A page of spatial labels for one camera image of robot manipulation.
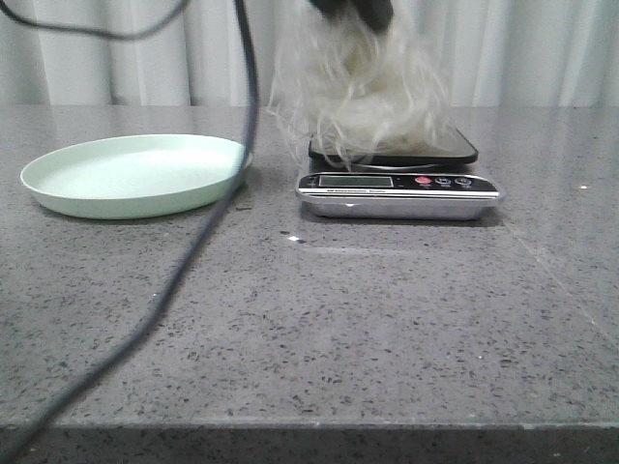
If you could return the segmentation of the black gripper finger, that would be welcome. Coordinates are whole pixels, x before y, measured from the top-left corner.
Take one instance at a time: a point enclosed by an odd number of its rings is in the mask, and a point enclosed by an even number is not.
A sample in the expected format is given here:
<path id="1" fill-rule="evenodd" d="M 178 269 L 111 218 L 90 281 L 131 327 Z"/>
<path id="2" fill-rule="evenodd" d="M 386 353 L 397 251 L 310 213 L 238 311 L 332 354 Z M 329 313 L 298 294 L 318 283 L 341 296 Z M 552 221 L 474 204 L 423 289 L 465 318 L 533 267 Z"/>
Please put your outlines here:
<path id="1" fill-rule="evenodd" d="M 347 5 L 346 0 L 309 0 L 309 2 L 325 18 L 338 17 Z"/>
<path id="2" fill-rule="evenodd" d="M 391 0 L 355 0 L 355 9 L 372 32 L 385 32 L 394 15 Z"/>

